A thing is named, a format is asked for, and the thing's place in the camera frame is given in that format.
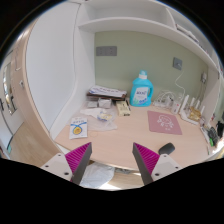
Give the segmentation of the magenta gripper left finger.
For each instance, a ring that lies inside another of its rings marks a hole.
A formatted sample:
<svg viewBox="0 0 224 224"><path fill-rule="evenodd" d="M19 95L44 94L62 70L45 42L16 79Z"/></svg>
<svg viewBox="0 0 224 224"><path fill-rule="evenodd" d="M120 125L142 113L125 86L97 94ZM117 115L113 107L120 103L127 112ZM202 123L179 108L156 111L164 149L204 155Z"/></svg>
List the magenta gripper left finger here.
<svg viewBox="0 0 224 224"><path fill-rule="evenodd" d="M66 161L72 171L71 181L79 185L92 154L92 144L86 143L65 155Z"/></svg>

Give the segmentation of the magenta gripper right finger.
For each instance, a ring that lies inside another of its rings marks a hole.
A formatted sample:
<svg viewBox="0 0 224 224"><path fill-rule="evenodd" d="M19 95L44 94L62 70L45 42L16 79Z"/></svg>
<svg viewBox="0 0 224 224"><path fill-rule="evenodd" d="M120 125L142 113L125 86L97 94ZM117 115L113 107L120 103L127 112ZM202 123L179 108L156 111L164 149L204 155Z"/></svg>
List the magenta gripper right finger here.
<svg viewBox="0 0 224 224"><path fill-rule="evenodd" d="M143 183L145 185L152 183L152 171L159 160L159 155L138 143L133 144L132 153L140 171Z"/></svg>

